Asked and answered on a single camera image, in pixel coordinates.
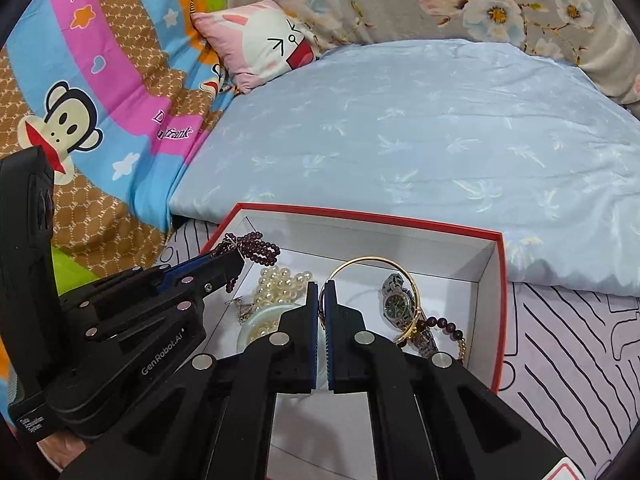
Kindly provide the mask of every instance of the floral curtain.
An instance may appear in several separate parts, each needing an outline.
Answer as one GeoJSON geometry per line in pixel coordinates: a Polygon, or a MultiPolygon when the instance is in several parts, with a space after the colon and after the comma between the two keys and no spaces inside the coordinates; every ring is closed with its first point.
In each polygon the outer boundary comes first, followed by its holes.
{"type": "Polygon", "coordinates": [[[275,1],[306,23],[321,50],[409,38],[507,42],[577,64],[607,96],[640,106],[640,44],[611,0],[275,1]]]}

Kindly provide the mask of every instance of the white sticker with red border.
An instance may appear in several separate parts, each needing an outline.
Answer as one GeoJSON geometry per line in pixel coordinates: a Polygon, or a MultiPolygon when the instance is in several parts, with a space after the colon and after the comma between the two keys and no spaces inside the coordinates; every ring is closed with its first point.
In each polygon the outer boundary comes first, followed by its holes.
{"type": "Polygon", "coordinates": [[[570,459],[564,457],[542,480],[584,480],[584,476],[570,459]]]}

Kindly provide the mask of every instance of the blue heart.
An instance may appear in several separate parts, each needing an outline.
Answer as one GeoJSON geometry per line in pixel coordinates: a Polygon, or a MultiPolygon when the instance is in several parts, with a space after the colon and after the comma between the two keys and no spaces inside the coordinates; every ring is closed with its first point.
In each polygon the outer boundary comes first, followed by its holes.
{"type": "Polygon", "coordinates": [[[91,67],[91,73],[97,74],[102,72],[102,69],[107,66],[107,62],[102,56],[94,57],[94,65],[91,67]]]}

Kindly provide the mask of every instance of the wristwatch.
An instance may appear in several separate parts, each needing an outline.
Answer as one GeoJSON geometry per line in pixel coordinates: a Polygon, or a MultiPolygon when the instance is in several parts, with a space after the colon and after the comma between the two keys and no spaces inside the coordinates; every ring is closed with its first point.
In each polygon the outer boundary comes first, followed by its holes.
{"type": "MultiPolygon", "coordinates": [[[[414,297],[410,290],[402,288],[403,284],[402,276],[397,273],[393,273],[382,284],[382,310],[384,316],[393,326],[400,330],[404,330],[411,323],[415,311],[414,297]]],[[[438,351],[438,347],[427,324],[424,322],[420,323],[420,325],[424,328],[417,330],[410,337],[410,340],[418,353],[427,358],[435,354],[438,351]]]]}

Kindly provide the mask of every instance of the white sheet with black lines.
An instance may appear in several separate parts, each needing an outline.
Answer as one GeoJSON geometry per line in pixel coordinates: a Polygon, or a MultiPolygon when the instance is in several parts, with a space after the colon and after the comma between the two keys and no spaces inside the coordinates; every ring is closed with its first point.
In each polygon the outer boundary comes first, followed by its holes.
{"type": "MultiPolygon", "coordinates": [[[[190,219],[156,263],[197,256],[215,229],[190,219]]],[[[639,300],[509,283],[508,305],[499,395],[592,480],[638,424],[639,300]]]]}

